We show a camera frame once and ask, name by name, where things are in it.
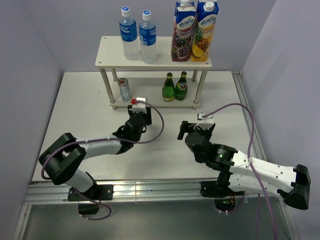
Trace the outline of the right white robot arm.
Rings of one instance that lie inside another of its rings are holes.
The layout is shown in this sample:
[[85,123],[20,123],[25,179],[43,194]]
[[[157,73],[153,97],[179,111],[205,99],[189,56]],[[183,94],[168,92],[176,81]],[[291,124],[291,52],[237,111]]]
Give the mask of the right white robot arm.
[[308,210],[311,178],[306,166],[295,167],[274,164],[255,157],[248,158],[231,146],[211,143],[215,128],[202,128],[183,121],[178,140],[184,140],[195,161],[219,172],[217,180],[201,182],[200,193],[207,198],[225,198],[242,193],[257,193],[283,199],[298,210]]

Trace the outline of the silver energy can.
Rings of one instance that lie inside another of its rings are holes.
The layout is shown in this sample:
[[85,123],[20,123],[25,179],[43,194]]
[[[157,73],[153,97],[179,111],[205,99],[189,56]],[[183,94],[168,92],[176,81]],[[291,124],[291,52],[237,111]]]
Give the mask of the silver energy can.
[[129,82],[126,78],[119,78],[118,86],[121,94],[121,98],[123,101],[128,102],[132,99]]

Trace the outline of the Pocari Sweat bottle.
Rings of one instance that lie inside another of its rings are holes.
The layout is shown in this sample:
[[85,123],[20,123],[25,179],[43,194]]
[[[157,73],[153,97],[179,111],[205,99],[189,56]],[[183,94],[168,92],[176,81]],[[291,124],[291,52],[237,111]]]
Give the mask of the Pocari Sweat bottle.
[[141,45],[141,59],[145,64],[153,64],[157,60],[156,23],[152,19],[150,10],[142,12],[142,21],[139,24],[139,39]]
[[140,56],[137,23],[128,6],[121,8],[119,29],[125,58],[130,61],[136,60]]

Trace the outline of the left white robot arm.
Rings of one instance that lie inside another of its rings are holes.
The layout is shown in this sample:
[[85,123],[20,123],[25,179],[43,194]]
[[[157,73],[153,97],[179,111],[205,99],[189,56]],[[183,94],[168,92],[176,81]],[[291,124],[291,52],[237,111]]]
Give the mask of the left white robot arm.
[[152,124],[151,108],[136,109],[130,105],[127,110],[129,119],[117,131],[106,136],[106,141],[85,141],[67,132],[40,155],[38,161],[54,185],[66,184],[78,190],[86,200],[96,200],[102,195],[94,178],[79,166],[89,158],[124,154],[140,141],[147,126]]

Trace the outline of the green glass bottle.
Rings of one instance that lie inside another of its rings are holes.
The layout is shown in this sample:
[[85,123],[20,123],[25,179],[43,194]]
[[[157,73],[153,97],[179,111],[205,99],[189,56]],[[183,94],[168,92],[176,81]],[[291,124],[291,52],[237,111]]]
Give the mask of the green glass bottle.
[[182,71],[179,81],[175,86],[175,99],[183,101],[188,93],[187,72]]
[[162,99],[165,102],[171,102],[175,98],[175,85],[173,83],[173,74],[168,72],[166,80],[162,87]]

